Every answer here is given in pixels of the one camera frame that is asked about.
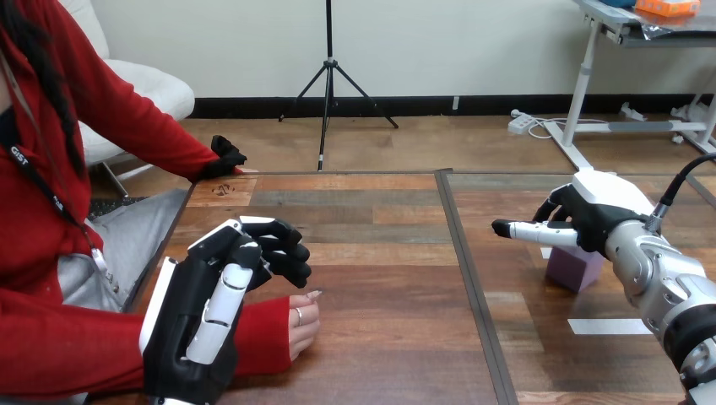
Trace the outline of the person's hand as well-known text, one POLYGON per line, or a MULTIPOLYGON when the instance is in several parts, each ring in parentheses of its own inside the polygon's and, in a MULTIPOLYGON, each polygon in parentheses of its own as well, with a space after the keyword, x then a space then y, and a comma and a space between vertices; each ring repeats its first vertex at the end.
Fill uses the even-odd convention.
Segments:
POLYGON ((314 290, 290 297, 288 342, 291 361, 309 348, 318 334, 320 310, 317 301, 322 294, 322 290, 314 290))
POLYGON ((220 178, 249 173, 244 167, 247 157, 240 149, 221 135, 214 135, 210 145, 217 158, 207 163, 199 174, 198 180, 220 178))

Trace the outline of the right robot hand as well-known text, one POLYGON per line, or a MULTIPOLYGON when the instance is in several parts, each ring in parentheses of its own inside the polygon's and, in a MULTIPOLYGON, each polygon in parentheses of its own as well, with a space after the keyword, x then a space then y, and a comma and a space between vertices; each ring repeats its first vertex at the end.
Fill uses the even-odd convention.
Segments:
POLYGON ((604 254, 606 240, 618 225, 643 224, 653 210, 630 181, 608 172, 580 170, 550 192, 530 221, 496 219, 491 227, 502 238, 604 254))

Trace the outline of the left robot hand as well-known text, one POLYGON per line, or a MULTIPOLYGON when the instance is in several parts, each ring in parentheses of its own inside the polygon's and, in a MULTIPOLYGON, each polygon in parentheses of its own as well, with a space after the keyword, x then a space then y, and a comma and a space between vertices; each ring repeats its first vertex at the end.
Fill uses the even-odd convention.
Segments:
POLYGON ((214 404, 236 374, 288 365, 288 302, 243 300, 275 275, 306 285, 301 239, 280 219, 241 216, 192 243, 183 260, 164 260, 139 336, 150 403, 214 404))

